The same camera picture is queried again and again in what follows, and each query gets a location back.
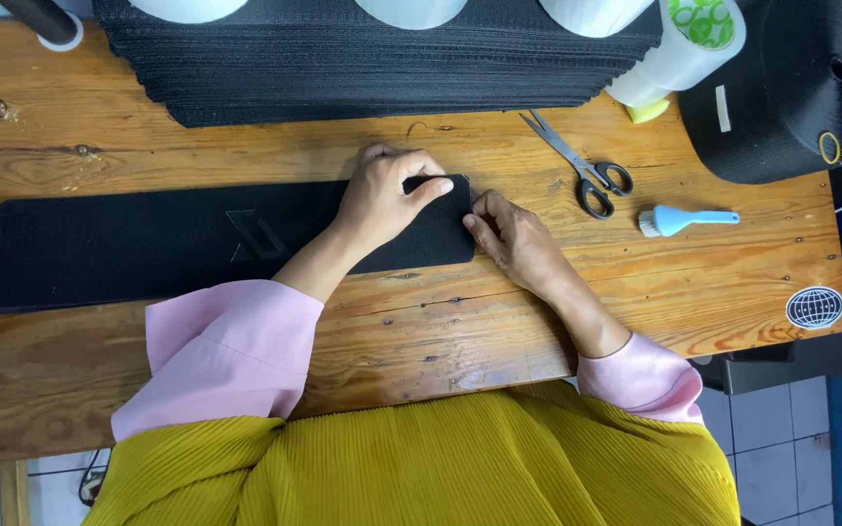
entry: tile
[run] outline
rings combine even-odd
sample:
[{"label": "tile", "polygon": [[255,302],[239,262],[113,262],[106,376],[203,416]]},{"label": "tile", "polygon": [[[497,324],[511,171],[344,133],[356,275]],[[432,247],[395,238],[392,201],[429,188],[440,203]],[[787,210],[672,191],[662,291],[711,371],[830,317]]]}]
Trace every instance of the tile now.
[{"label": "tile", "polygon": [[829,433],[795,441],[794,467],[798,475],[799,512],[826,506],[834,501]]},{"label": "tile", "polygon": [[[93,451],[80,451],[79,453],[32,459],[28,460],[28,474],[86,469],[92,459]],[[103,467],[109,463],[109,460],[110,450],[100,449],[94,467]]]},{"label": "tile", "polygon": [[704,424],[717,441],[724,455],[732,455],[732,420],[730,418],[730,397],[714,389],[704,388],[697,406],[704,415]]},{"label": "tile", "polygon": [[830,430],[827,413],[827,379],[824,376],[792,382],[791,423],[794,438],[813,436]]},{"label": "tile", "polygon": [[736,458],[732,455],[727,455],[726,461],[730,462],[730,471],[732,472],[732,479],[736,480]]},{"label": "tile", "polygon": [[788,385],[733,395],[730,413],[736,453],[794,440]]},{"label": "tile", "polygon": [[776,520],[775,522],[769,522],[767,524],[763,524],[763,526],[801,526],[798,523],[798,516],[792,515],[787,519]]},{"label": "tile", "polygon": [[825,506],[802,513],[798,526],[834,526],[834,507]]},{"label": "tile", "polygon": [[794,443],[736,453],[736,488],[740,513],[756,524],[797,515]]},{"label": "tile", "polygon": [[29,476],[31,526],[79,526],[90,511],[77,497],[82,476],[82,471]]}]

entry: blue brush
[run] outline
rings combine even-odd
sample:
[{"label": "blue brush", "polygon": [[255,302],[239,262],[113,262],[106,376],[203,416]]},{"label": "blue brush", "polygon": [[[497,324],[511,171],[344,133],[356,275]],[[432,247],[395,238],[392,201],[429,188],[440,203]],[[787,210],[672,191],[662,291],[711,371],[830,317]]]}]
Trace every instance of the blue brush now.
[{"label": "blue brush", "polygon": [[738,225],[739,214],[734,211],[684,211],[664,205],[639,214],[639,228],[647,238],[673,236],[691,223]]}]

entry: pink shirt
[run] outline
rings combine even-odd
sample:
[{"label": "pink shirt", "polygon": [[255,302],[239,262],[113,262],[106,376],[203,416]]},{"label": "pink shirt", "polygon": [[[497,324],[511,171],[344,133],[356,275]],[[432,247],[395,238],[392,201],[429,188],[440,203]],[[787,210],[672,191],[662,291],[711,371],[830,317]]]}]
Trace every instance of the pink shirt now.
[{"label": "pink shirt", "polygon": [[[145,309],[152,379],[112,415],[117,442],[161,426],[228,416],[287,418],[304,392],[324,305],[279,282],[228,282]],[[666,422],[704,423],[701,377],[644,336],[581,357],[581,394]]]}]

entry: rubber band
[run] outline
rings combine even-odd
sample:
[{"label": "rubber band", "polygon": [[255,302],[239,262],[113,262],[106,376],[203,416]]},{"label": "rubber band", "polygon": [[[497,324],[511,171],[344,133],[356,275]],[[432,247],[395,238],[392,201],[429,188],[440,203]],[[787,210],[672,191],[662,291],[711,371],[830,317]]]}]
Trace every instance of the rubber band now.
[{"label": "rubber band", "polygon": [[[831,137],[834,141],[834,145],[836,146],[836,152],[834,154],[833,159],[827,158],[827,153],[824,151],[824,138]],[[836,139],[836,136],[831,132],[824,132],[818,137],[818,148],[821,150],[821,157],[828,165],[835,165],[837,161],[840,160],[840,141]]]}]

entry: green logo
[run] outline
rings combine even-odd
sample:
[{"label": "green logo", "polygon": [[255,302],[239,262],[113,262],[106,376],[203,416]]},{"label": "green logo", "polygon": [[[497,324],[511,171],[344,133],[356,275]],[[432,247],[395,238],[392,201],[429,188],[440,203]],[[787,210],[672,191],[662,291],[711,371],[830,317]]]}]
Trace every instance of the green logo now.
[{"label": "green logo", "polygon": [[727,1],[732,0],[668,0],[668,13],[688,40],[708,50],[722,50],[736,33]]}]

